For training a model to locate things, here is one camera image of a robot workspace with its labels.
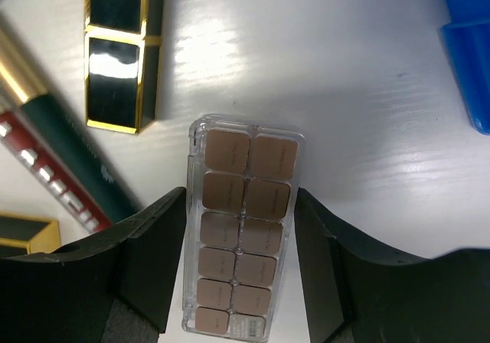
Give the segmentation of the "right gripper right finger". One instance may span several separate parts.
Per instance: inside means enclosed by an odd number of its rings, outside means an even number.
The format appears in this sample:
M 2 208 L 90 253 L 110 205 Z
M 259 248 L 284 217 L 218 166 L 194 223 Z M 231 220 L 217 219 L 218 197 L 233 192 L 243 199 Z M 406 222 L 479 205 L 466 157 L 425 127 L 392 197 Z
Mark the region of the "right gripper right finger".
M 489 251 L 425 259 L 335 216 L 300 189 L 296 244 L 313 342 L 487 342 Z

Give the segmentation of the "clear eyeshadow palette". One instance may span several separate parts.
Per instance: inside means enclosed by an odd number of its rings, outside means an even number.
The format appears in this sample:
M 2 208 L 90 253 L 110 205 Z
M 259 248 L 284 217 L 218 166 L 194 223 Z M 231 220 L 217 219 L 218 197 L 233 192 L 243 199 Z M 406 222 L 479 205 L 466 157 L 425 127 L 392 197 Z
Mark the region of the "clear eyeshadow palette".
M 189 129 L 182 327 L 245 342 L 270 336 L 305 137 L 206 114 Z

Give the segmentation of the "black gold lipstick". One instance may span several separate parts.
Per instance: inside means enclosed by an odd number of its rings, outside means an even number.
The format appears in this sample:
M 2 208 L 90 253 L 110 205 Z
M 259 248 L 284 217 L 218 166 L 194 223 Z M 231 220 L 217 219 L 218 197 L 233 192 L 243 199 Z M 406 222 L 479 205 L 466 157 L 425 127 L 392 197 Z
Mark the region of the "black gold lipstick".
M 140 133 L 156 118 L 165 0 L 84 0 L 88 126 Z
M 59 247 L 57 220 L 1 213 L 1 258 L 51 253 Z

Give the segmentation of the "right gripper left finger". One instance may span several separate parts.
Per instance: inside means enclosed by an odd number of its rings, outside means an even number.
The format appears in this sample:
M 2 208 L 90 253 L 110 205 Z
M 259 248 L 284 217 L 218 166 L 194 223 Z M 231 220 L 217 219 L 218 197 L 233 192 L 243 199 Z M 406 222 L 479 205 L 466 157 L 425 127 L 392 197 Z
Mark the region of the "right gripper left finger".
M 3 342 L 156 342 L 165 333 L 186 227 L 177 187 L 53 253 L 1 261 Z

